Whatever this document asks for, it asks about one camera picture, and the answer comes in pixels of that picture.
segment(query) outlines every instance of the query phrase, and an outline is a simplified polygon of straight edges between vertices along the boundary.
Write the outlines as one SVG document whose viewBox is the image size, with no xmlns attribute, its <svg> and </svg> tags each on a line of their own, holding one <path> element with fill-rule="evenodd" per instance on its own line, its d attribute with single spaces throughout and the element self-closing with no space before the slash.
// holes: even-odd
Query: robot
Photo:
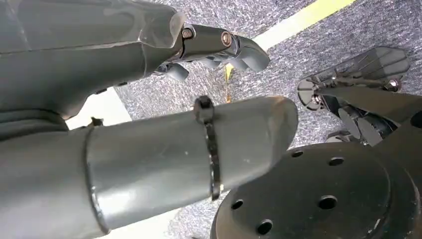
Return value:
<svg viewBox="0 0 422 239">
<path fill-rule="evenodd" d="M 422 98 L 397 93 L 409 68 L 404 50 L 377 47 L 304 78 L 304 107 L 345 129 L 230 191 L 211 239 L 421 238 Z"/>
<path fill-rule="evenodd" d="M 229 189 L 212 238 L 420 238 L 422 100 L 392 92 L 408 69 L 402 51 L 375 50 L 357 61 L 364 67 L 300 85 L 310 110 L 345 119 L 345 142 L 286 152 L 298 115 L 281 96 L 219 106 L 199 96 L 190 112 L 68 130 L 65 120 L 108 87 L 152 74 L 184 80 L 180 62 L 261 71 L 268 55 L 144 1 L 0 10 L 2 238 L 96 238 Z"/>
<path fill-rule="evenodd" d="M 185 24 L 146 1 L 0 2 L 2 238 L 90 239 L 217 199 L 266 173 L 293 140 L 284 97 L 68 130 L 91 94 L 152 74 L 184 80 L 180 62 L 255 71 L 269 57 L 225 29 Z"/>
</svg>

